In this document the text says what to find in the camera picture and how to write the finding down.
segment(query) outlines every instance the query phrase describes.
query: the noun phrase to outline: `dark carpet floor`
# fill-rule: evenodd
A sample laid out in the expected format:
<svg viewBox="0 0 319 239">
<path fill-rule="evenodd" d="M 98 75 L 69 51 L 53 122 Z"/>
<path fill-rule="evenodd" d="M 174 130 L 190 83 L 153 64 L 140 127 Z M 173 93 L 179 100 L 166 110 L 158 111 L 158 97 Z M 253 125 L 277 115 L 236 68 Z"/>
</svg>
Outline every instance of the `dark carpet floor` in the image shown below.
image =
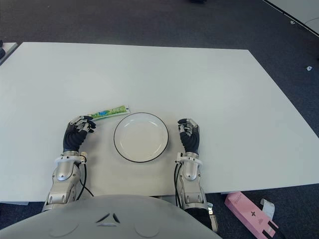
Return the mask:
<svg viewBox="0 0 319 239">
<path fill-rule="evenodd" d="M 319 135 L 319 38 L 261 0 L 0 0 L 0 39 L 248 49 Z M 245 194 L 275 203 L 287 238 L 319 238 L 318 184 Z M 208 200 L 223 238 L 254 238 L 224 196 Z M 0 204 L 0 229 L 41 207 Z"/>
</svg>

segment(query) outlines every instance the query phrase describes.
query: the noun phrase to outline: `pink cardboard box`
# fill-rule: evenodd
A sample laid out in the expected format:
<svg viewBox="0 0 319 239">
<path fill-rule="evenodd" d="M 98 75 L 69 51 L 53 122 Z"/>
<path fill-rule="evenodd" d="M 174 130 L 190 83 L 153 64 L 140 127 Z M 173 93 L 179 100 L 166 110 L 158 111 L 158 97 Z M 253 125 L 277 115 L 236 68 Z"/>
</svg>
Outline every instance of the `pink cardboard box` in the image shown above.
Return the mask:
<svg viewBox="0 0 319 239">
<path fill-rule="evenodd" d="M 276 232 L 282 237 L 278 226 L 242 192 L 228 194 L 225 205 L 256 238 L 272 239 Z"/>
</svg>

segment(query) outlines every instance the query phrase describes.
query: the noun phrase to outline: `robotic arm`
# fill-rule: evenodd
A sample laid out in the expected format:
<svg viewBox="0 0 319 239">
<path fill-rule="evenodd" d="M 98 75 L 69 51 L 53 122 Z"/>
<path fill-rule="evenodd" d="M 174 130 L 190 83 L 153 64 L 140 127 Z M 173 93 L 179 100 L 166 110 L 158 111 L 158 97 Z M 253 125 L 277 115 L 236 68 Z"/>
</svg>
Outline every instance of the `robotic arm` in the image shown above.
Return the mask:
<svg viewBox="0 0 319 239">
<path fill-rule="evenodd" d="M 73 202 L 76 199 L 76 185 L 80 181 L 81 172 L 79 165 L 84 165 L 86 183 L 86 158 L 85 152 L 79 153 L 80 145 L 89 132 L 94 132 L 95 123 L 89 116 L 79 116 L 72 120 L 65 131 L 63 139 L 63 154 L 55 161 L 56 169 L 52 174 L 53 185 L 44 203 L 42 211 Z"/>
<path fill-rule="evenodd" d="M 174 172 L 176 204 L 212 229 L 205 193 L 200 186 L 199 126 L 192 119 L 178 121 L 185 153 L 178 153 Z"/>
</svg>

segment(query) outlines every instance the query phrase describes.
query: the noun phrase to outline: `white table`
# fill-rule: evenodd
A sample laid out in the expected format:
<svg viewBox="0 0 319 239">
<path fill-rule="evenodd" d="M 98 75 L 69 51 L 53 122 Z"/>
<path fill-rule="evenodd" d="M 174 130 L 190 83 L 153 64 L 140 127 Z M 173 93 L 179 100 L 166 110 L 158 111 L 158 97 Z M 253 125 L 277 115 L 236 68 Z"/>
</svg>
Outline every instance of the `white table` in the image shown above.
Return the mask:
<svg viewBox="0 0 319 239">
<path fill-rule="evenodd" d="M 0 67 L 0 201 L 43 201 L 66 124 L 129 104 L 167 125 L 166 151 L 123 159 L 97 121 L 82 151 L 95 195 L 171 195 L 176 121 L 200 125 L 206 192 L 319 183 L 319 139 L 248 50 L 23 43 Z"/>
</svg>

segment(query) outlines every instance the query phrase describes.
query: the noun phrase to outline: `toothpaste tube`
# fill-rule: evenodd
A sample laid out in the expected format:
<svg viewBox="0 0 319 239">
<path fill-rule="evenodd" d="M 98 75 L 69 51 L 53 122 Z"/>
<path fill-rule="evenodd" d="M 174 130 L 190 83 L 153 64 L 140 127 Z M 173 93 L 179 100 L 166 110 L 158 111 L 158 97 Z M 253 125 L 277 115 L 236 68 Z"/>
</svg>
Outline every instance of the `toothpaste tube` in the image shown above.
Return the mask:
<svg viewBox="0 0 319 239">
<path fill-rule="evenodd" d="M 105 111 L 97 112 L 94 114 L 90 114 L 88 116 L 93 117 L 93 120 L 99 120 L 99 119 L 103 119 L 103 118 L 107 118 L 111 116 L 125 115 L 129 113 L 130 113 L 130 109 L 128 106 L 120 106 L 110 110 L 105 110 Z"/>
</svg>

